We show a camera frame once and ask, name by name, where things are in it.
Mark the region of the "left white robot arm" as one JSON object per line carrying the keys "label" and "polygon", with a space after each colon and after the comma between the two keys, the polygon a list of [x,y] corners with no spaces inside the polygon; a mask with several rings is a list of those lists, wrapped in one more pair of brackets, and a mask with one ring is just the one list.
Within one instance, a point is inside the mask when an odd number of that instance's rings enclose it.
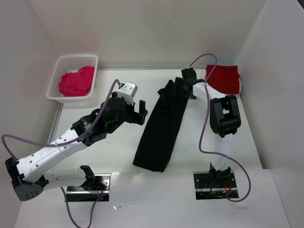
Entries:
{"label": "left white robot arm", "polygon": [[139,112],[135,104],[128,104],[125,97],[113,92],[108,102],[99,109],[81,117],[62,136],[28,157],[5,161],[13,189],[20,201],[31,200],[43,191],[65,186],[77,186],[91,190],[97,179],[88,165],[72,170],[56,171],[54,166],[78,151],[103,140],[123,123],[143,125],[148,113],[145,101],[139,101]]}

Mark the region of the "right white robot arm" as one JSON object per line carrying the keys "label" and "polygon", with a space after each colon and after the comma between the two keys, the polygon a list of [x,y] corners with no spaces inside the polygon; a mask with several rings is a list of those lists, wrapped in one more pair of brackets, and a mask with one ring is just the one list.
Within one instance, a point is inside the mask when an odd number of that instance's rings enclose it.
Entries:
{"label": "right white robot arm", "polygon": [[[233,136],[241,126],[237,98],[223,94],[211,87],[204,79],[198,79],[192,67],[181,70],[182,77],[175,78],[173,95],[180,98],[199,98],[207,104],[207,114],[199,139],[199,150],[204,154],[219,155],[229,159]],[[217,135],[217,151],[207,152],[201,147],[202,138],[209,123],[212,132]]]}

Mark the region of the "black t shirt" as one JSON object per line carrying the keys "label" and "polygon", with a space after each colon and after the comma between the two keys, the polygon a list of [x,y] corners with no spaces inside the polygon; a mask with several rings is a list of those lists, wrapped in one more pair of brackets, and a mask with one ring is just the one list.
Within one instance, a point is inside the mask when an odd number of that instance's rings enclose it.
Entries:
{"label": "black t shirt", "polygon": [[159,99],[153,108],[140,139],[133,165],[164,172],[174,149],[188,99],[173,95],[175,83],[169,80],[158,91]]}

